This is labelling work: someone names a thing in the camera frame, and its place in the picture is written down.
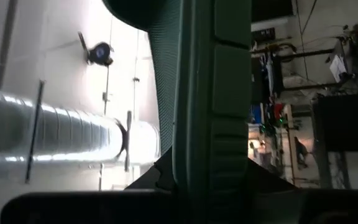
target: metal duct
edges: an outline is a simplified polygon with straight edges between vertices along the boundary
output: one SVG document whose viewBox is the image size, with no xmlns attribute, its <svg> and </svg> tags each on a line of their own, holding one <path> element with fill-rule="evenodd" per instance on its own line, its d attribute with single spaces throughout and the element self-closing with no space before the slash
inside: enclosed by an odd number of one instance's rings
<svg viewBox="0 0 358 224">
<path fill-rule="evenodd" d="M 30 151 L 30 121 L 35 103 L 0 92 L 0 175 L 10 175 L 9 169 L 17 164 L 25 164 Z M 112 163 L 112 158 L 119 152 L 122 134 L 115 121 L 83 111 L 54 108 L 42 104 L 37 126 L 34 150 L 35 164 L 88 164 Z M 150 147 L 134 139 L 135 158 L 131 163 L 152 162 L 159 156 L 159 142 L 156 129 L 147 123 L 132 126 L 134 133 L 139 128 L 149 128 L 146 133 L 154 134 L 157 142 Z M 153 156 L 147 157 L 144 151 L 154 150 Z"/>
</svg>

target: red object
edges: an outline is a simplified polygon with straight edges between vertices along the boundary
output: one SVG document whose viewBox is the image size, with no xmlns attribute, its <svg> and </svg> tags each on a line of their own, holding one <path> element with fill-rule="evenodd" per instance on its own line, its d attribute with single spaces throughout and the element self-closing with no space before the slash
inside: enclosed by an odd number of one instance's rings
<svg viewBox="0 0 358 224">
<path fill-rule="evenodd" d="M 274 117 L 275 119 L 281 118 L 281 111 L 283 110 L 284 105 L 282 103 L 274 104 Z"/>
</svg>

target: silver ductwork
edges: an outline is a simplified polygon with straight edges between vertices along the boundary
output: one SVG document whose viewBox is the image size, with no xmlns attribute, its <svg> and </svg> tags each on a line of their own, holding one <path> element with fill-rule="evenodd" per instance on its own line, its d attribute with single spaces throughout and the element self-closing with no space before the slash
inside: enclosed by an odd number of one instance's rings
<svg viewBox="0 0 358 224">
<path fill-rule="evenodd" d="M 0 178 L 23 174 L 30 152 L 34 110 L 33 101 L 0 92 Z M 153 162 L 158 158 L 159 140 L 155 128 L 137 122 L 132 125 L 131 136 L 131 164 Z M 153 138 L 155 142 L 145 143 Z M 42 104 L 34 166 L 89 169 L 99 167 L 101 162 L 115 166 L 112 159 L 121 145 L 122 133 L 115 120 Z"/>
</svg>

